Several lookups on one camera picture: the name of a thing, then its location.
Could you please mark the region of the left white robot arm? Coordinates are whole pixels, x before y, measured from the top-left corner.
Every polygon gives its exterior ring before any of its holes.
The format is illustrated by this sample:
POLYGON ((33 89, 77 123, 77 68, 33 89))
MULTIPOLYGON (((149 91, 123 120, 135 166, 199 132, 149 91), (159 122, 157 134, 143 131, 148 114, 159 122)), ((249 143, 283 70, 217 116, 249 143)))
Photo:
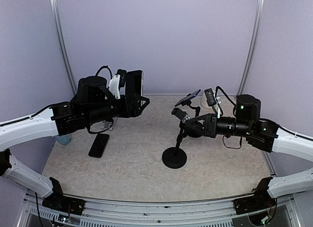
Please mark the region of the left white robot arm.
POLYGON ((51 104, 37 113, 0 124, 0 175, 50 201, 57 209, 68 206, 60 183, 18 161, 10 148, 43 137, 64 136, 115 118, 140 116, 150 100, 142 95, 143 71, 118 70, 110 81, 97 75, 82 78, 68 102, 51 104))

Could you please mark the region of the black smartphone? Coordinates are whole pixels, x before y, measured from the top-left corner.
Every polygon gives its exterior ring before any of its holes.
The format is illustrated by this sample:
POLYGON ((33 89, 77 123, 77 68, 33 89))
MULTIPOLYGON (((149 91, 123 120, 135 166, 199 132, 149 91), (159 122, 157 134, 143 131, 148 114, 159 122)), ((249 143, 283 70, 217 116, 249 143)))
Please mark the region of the black smartphone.
POLYGON ((105 148, 108 144, 109 139, 110 139, 109 134, 98 134, 95 137, 95 140, 88 153, 88 156, 91 158, 97 158, 97 159, 102 158, 102 155, 105 151, 105 148))

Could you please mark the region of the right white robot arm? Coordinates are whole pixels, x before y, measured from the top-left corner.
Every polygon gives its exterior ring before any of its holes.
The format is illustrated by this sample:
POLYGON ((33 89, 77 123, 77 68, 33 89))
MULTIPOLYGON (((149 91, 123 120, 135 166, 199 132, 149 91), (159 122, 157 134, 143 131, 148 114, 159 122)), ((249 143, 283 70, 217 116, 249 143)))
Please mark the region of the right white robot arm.
MULTIPOLYGON (((236 99, 235 117, 217 117, 205 114, 191 118, 180 111, 178 118, 187 128, 202 136, 215 138, 216 135, 238 136, 246 139, 252 147, 268 153, 282 153, 313 159, 313 139, 283 128, 279 124, 260 117, 261 101, 251 95, 242 94, 236 99)), ((254 209, 261 209, 269 198, 303 192, 313 188, 313 170, 308 169, 284 177, 263 178, 250 198, 254 209)))

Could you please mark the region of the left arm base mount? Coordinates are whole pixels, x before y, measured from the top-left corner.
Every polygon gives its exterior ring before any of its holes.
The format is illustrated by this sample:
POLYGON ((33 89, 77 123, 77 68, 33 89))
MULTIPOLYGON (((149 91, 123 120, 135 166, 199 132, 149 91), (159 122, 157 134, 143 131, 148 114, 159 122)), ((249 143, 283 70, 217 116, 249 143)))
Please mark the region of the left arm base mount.
POLYGON ((42 202, 42 206, 67 214, 81 216, 84 211, 85 203, 86 202, 83 199, 63 196, 61 198, 45 198, 42 202))

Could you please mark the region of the tall black phone stand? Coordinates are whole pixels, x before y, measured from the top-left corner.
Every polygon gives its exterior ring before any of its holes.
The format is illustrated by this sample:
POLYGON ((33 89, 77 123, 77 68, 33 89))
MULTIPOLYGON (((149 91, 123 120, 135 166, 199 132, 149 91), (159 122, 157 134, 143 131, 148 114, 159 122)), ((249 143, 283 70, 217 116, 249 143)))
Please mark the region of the tall black phone stand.
POLYGON ((176 116, 179 120, 179 134, 177 136, 176 145, 174 147, 167 148, 162 154, 162 162, 165 166, 171 169, 182 168, 187 161, 186 153, 180 148, 180 144, 184 138, 187 137, 185 120, 190 119, 190 116, 180 108, 173 108, 172 115, 176 116))

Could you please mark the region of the grey phone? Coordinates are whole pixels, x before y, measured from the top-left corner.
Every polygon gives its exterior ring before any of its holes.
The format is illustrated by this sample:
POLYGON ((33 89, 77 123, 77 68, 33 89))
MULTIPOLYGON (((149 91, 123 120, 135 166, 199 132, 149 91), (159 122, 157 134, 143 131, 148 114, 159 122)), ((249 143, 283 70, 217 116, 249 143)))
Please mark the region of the grey phone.
POLYGON ((128 71, 126 74, 125 95, 139 94, 142 96, 143 71, 128 71))

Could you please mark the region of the white folding phone stand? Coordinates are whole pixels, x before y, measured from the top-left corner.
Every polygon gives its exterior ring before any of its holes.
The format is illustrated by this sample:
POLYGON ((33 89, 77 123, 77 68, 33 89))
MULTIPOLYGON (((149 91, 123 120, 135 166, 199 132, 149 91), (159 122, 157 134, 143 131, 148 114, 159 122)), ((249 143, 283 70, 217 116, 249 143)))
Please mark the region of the white folding phone stand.
POLYGON ((115 121, 102 121, 100 128, 102 130, 112 130, 115 125, 115 121))

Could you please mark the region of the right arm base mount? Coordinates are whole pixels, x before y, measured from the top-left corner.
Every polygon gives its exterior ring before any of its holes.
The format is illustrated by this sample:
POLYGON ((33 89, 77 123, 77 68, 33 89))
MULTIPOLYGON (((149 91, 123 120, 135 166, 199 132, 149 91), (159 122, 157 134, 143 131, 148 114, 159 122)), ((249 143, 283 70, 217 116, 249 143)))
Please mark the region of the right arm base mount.
POLYGON ((236 214, 241 215, 275 206, 277 201, 275 198, 270 197, 268 193, 260 193, 235 199, 233 203, 236 214))

